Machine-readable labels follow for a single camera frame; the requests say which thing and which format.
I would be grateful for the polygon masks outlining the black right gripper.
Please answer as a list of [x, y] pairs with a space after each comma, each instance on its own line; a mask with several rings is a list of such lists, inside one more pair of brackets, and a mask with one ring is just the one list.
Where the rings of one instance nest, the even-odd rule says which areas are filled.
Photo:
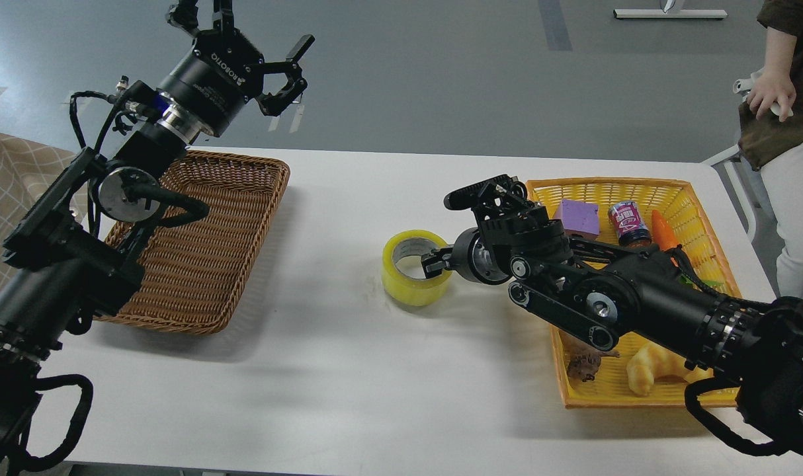
[[[517, 199], [502, 198], [507, 195]], [[514, 257], [529, 262], [521, 278], [532, 274], [535, 263], [571, 259], [573, 250], [561, 220], [552, 219], [546, 207], [527, 198], [525, 184], [509, 175], [497, 175], [448, 193], [444, 207], [452, 211], [470, 209], [476, 226], [462, 232], [453, 245], [422, 255], [425, 277], [437, 278], [455, 271], [465, 280], [494, 286], [514, 277]]]

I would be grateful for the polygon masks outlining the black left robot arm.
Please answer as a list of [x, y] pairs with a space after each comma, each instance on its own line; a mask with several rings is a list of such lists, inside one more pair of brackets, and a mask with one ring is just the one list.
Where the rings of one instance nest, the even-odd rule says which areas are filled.
[[81, 439], [91, 380], [38, 375], [61, 335], [83, 335], [130, 301], [156, 229], [208, 216], [203, 201], [160, 184], [169, 166], [199, 135], [222, 136], [251, 100], [278, 116], [307, 88], [299, 62], [314, 36], [268, 62], [235, 27], [232, 2], [215, 1], [212, 21], [202, 30], [196, 2], [172, 4], [167, 22], [192, 48], [160, 85], [123, 77], [113, 94], [71, 95], [81, 151], [3, 241], [17, 270], [0, 290], [0, 464], [11, 475], [62, 463]]

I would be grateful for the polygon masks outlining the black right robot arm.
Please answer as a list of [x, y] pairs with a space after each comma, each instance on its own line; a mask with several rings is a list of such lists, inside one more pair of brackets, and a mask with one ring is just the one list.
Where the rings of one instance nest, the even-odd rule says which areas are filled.
[[734, 298], [702, 282], [681, 250], [569, 235], [511, 176], [455, 190], [444, 206], [472, 211], [476, 225], [423, 254], [426, 278], [508, 282], [513, 303], [598, 350], [635, 332], [689, 370], [713, 370], [686, 386], [685, 404], [726, 445], [803, 456], [803, 300]]

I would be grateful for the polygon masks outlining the person's hand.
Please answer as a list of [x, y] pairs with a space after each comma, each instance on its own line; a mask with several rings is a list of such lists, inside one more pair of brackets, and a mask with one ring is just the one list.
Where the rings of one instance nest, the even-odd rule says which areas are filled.
[[790, 117], [795, 99], [796, 90], [789, 73], [764, 67], [753, 84], [747, 103], [756, 120], [770, 112], [779, 118], [779, 122], [785, 122]]

